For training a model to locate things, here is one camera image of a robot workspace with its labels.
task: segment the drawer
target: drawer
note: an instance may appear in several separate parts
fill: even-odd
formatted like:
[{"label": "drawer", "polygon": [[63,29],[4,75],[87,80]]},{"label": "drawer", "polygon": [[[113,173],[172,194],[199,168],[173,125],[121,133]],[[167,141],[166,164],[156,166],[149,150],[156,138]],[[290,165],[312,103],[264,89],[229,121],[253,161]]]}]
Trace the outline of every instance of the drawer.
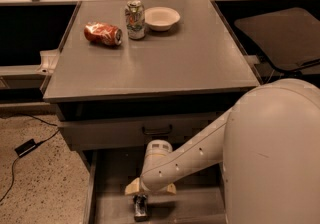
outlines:
[{"label": "drawer", "polygon": [[155,138],[184,143],[220,112],[61,122],[59,129],[71,150],[143,146]]},{"label": "drawer", "polygon": [[[140,175],[145,148],[93,152],[83,223],[135,223],[132,196],[124,189]],[[149,195],[147,223],[226,224],[220,178],[214,165],[175,182],[176,195]]]}]

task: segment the bowl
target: bowl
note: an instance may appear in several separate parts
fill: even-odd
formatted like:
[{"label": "bowl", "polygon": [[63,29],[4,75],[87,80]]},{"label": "bowl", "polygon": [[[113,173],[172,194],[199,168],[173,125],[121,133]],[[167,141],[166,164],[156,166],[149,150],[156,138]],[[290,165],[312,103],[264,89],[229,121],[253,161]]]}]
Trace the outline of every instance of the bowl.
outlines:
[{"label": "bowl", "polygon": [[179,20],[179,13],[171,8],[153,7],[145,11],[145,22],[154,31],[167,31]]}]

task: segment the power adapter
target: power adapter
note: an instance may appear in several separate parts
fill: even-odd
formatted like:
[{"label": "power adapter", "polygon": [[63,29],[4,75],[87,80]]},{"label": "power adapter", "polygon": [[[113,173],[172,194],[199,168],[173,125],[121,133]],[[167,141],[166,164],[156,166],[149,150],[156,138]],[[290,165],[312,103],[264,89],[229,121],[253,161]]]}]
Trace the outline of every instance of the power adapter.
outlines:
[{"label": "power adapter", "polygon": [[36,149],[38,145],[35,143],[34,139],[28,140],[27,142],[23,143],[21,146],[17,147],[15,149],[18,156],[21,158],[27,154],[29,154],[31,151]]}]

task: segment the power cord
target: power cord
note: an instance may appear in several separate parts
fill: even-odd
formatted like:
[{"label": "power cord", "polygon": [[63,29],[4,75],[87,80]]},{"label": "power cord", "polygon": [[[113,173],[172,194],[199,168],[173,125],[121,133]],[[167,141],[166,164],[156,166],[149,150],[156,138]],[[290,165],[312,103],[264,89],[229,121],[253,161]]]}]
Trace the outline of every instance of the power cord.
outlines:
[{"label": "power cord", "polygon": [[[32,116],[32,115],[28,115],[28,114],[15,114],[11,117],[14,117],[14,116],[17,116],[17,115],[23,115],[23,116],[28,116],[28,117],[31,117],[31,118],[34,118],[42,123],[45,123],[47,125],[50,125],[50,126],[55,126],[57,127],[56,124],[53,124],[53,123],[49,123],[41,118],[38,118],[38,117],[35,117],[35,116]],[[10,184],[10,187],[7,189],[7,191],[5,192],[5,194],[1,197],[0,199],[0,203],[6,198],[6,196],[8,195],[8,193],[10,192],[10,190],[12,189],[13,187],[13,184],[14,184],[14,166],[15,164],[17,163],[17,161],[22,158],[23,156],[29,154],[31,151],[33,151],[34,149],[36,149],[37,147],[41,146],[43,143],[49,141],[50,139],[52,139],[54,136],[56,136],[57,134],[59,133],[59,130],[55,131],[49,138],[45,139],[45,140],[42,140],[38,143],[35,143],[33,139],[27,141],[26,143],[22,144],[21,146],[19,146],[18,148],[15,149],[15,151],[17,152],[18,154],[18,157],[13,161],[12,165],[11,165],[11,184]]]}]

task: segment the drawer handle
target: drawer handle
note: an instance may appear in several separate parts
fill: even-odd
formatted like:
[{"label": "drawer handle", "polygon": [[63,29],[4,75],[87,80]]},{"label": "drawer handle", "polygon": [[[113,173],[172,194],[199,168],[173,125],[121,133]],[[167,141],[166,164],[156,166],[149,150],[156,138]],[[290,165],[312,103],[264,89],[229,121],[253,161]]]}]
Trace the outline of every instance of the drawer handle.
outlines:
[{"label": "drawer handle", "polygon": [[168,128],[163,128],[163,129],[147,129],[145,127],[142,127],[142,132],[144,135],[165,135],[169,134],[172,132],[172,125],[170,124]]}]

